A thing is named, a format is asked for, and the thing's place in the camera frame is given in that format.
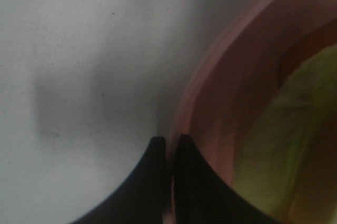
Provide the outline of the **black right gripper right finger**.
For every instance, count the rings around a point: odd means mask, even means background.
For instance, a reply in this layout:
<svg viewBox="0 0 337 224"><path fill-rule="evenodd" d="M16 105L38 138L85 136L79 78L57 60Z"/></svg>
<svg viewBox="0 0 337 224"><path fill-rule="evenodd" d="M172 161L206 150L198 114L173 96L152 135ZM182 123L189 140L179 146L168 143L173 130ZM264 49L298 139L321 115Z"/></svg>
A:
<svg viewBox="0 0 337 224"><path fill-rule="evenodd" d="M231 189L186 134L175 153L173 196L176 223L277 223Z"/></svg>

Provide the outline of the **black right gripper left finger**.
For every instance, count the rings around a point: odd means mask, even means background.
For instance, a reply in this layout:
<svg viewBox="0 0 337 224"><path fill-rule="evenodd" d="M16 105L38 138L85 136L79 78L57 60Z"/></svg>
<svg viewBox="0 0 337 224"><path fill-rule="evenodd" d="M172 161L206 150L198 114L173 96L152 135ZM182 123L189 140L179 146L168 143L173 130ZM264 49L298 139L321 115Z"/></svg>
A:
<svg viewBox="0 0 337 224"><path fill-rule="evenodd" d="M168 196L166 141L152 137L136 167L122 184L74 223L163 223Z"/></svg>

